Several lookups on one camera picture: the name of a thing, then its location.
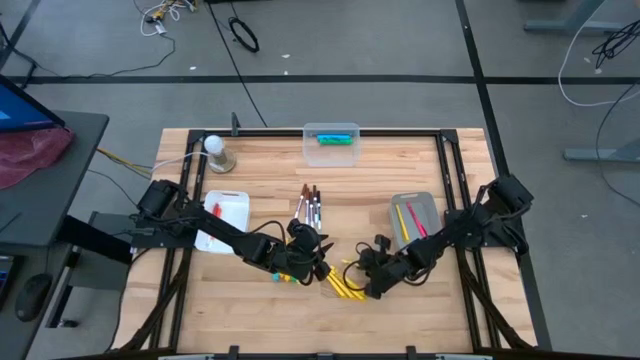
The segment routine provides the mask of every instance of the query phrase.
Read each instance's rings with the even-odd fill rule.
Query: gray desk
[[[7,217],[22,212],[22,216],[0,234],[0,252],[25,257],[0,310],[0,354],[3,360],[24,358],[40,326],[44,311],[36,320],[27,323],[15,317],[16,297],[28,278],[44,271],[48,251],[48,272],[54,279],[47,295],[46,303],[50,302],[71,251],[69,244],[51,243],[109,120],[107,116],[98,114],[57,114],[76,133],[64,156],[53,167],[38,170],[19,184],[0,190],[0,223],[4,224]]]

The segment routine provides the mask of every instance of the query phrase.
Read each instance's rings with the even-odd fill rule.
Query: pencil
[[[407,227],[404,225],[404,219],[402,218],[402,213],[400,212],[400,206],[396,204],[396,212],[398,213],[398,220],[400,220],[400,227],[402,228],[402,238],[405,243],[409,242],[409,233],[407,233]]]
[[[418,216],[416,215],[416,212],[413,211],[413,206],[411,206],[411,203],[407,203],[407,208],[409,209],[409,212],[411,213],[411,217],[413,218],[413,222],[416,224],[416,227],[418,228],[418,231],[420,232],[420,236],[425,238],[427,237],[427,230],[424,228],[424,225],[422,225],[422,223],[420,222],[420,219],[418,219]]]
[[[336,281],[331,277],[331,274],[329,274],[329,276],[327,276],[327,280],[329,280],[329,283],[331,283],[331,286],[333,286],[333,288],[336,290],[336,292],[338,293],[338,295],[341,298],[346,298],[347,295],[342,291],[342,289],[340,289],[340,287],[338,287],[338,284],[336,283]]]
[[[340,282],[340,278],[338,277],[338,274],[336,272],[336,267],[335,266],[331,266],[331,274],[334,275],[334,278],[337,278],[338,282]],[[349,286],[351,286],[352,288],[357,288],[358,286],[356,284],[353,283],[353,281],[351,281],[349,278],[344,278],[344,280],[347,282],[347,284],[349,284]],[[349,287],[347,287],[346,285],[344,285],[344,283],[341,283],[340,285],[344,286],[343,290],[347,290],[349,292],[351,292],[353,295],[355,295],[358,299],[360,300],[364,300],[364,295],[361,294],[361,291],[355,291],[355,290],[351,290],[349,289]]]
[[[344,284],[342,283],[342,281],[340,281],[340,279],[336,276],[336,272],[335,271],[331,271],[329,273],[329,277],[336,282],[336,284],[338,285],[338,287],[342,290],[342,292],[344,292],[345,294],[347,294],[347,296],[351,299],[357,299],[356,295],[349,290],[346,286],[344,286]]]

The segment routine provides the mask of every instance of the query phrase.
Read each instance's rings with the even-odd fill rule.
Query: plastic bin
[[[323,145],[318,135],[348,136],[350,144]],[[303,128],[302,152],[314,167],[349,167],[360,158],[360,127],[354,123],[309,123]]]
[[[209,191],[204,199],[204,208],[213,212],[215,204],[220,205],[220,218],[236,229],[247,231],[249,226],[249,195],[238,191]],[[196,249],[217,254],[233,254],[233,249],[222,241],[198,230]]]
[[[407,207],[407,203],[411,203],[411,207],[416,213],[416,217],[425,227],[428,235],[433,235],[442,229],[440,216],[436,208],[436,202],[433,195],[428,192],[417,192],[408,194],[396,194],[391,198],[391,206],[389,207],[389,215],[391,216],[391,226],[393,228],[394,238],[398,245],[398,250],[405,247],[408,243],[420,239],[420,231],[413,221],[411,212]],[[409,235],[409,241],[405,242],[402,236],[402,227],[398,219],[396,205],[400,208],[402,219],[404,220]]]

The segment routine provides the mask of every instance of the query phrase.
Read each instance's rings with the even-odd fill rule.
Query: yellow pencil
[[[349,293],[353,294],[355,297],[357,297],[360,300],[364,300],[364,295],[361,294],[361,291],[354,291],[349,289],[347,286],[344,285],[344,283],[342,283],[340,281],[340,278],[338,277],[337,273],[336,273],[336,268],[335,266],[331,267],[331,274],[333,274],[333,276],[336,278],[336,280],[340,283],[340,286],[342,286],[343,290],[348,291]],[[347,281],[347,284],[349,284],[349,286],[351,286],[352,288],[357,288],[357,286],[355,284],[353,284],[353,281],[349,280],[349,278],[345,278],[345,280]]]
[[[396,204],[396,211],[398,212],[398,220],[400,220],[400,227],[402,228],[402,237],[405,243],[409,242],[409,233],[407,233],[407,227],[404,225],[404,219],[402,218],[402,213],[400,212],[400,206]]]
[[[347,297],[347,295],[342,291],[342,289],[340,289],[340,287],[338,286],[336,281],[331,277],[331,275],[327,276],[327,280],[329,280],[329,282],[331,283],[331,286],[333,286],[333,288],[336,290],[336,292],[341,298]]]
[[[347,287],[345,287],[342,281],[338,279],[335,272],[332,271],[331,273],[329,273],[329,277],[338,285],[338,287],[340,288],[340,290],[342,290],[343,293],[347,294],[347,296],[350,299],[357,299],[356,295]]]

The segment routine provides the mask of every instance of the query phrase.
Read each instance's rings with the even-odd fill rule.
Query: desk
[[[2,359],[24,358],[40,326],[44,311],[31,322],[21,322],[15,317],[15,300],[27,279],[45,271],[47,253],[48,272],[53,276],[53,285],[47,295],[46,304],[51,300],[71,251],[69,244],[51,243],[55,240],[58,228],[67,214],[109,119],[98,114],[56,114],[76,134],[63,157],[54,166],[37,170],[20,183],[0,190],[2,224],[6,223],[5,216],[22,212],[22,216],[0,234],[0,253],[24,256],[23,264],[17,270],[17,276],[0,311]],[[27,246],[24,239],[29,239],[30,244],[40,246]]]
[[[183,155],[187,134],[188,129],[165,129],[157,161]],[[356,256],[357,242],[373,243],[376,234],[392,234],[388,208],[393,194],[429,191],[439,213],[447,207],[434,137],[363,137],[356,167],[310,168],[301,153],[301,138],[255,136],[225,140],[238,163],[225,175],[206,169],[203,195],[213,189],[247,192],[250,228],[254,228],[272,219],[288,223],[302,184],[316,184],[322,191],[323,232],[335,243],[327,261],[339,269],[344,267],[341,259]],[[475,196],[479,185],[495,177],[484,132],[458,129],[458,136]],[[451,169],[452,159],[449,153]],[[189,177],[191,192],[195,168]],[[167,165],[154,178],[178,182],[180,170],[180,162]],[[454,194],[462,207],[456,186]],[[277,228],[264,231],[279,236]],[[516,259],[503,248],[483,253],[494,302],[518,333],[535,343]],[[164,250],[152,250],[131,269],[116,347],[131,337],[153,308],[163,258]],[[358,283],[364,279],[356,271],[351,277]],[[483,344],[488,344],[482,310],[476,308]],[[241,353],[403,353],[407,345],[415,345],[419,352],[470,352],[455,252],[445,252],[424,286],[399,284],[382,300],[359,302],[339,299],[326,281],[309,287],[274,283],[270,274],[234,256],[195,251],[178,352],[226,353],[230,345],[239,345]]]

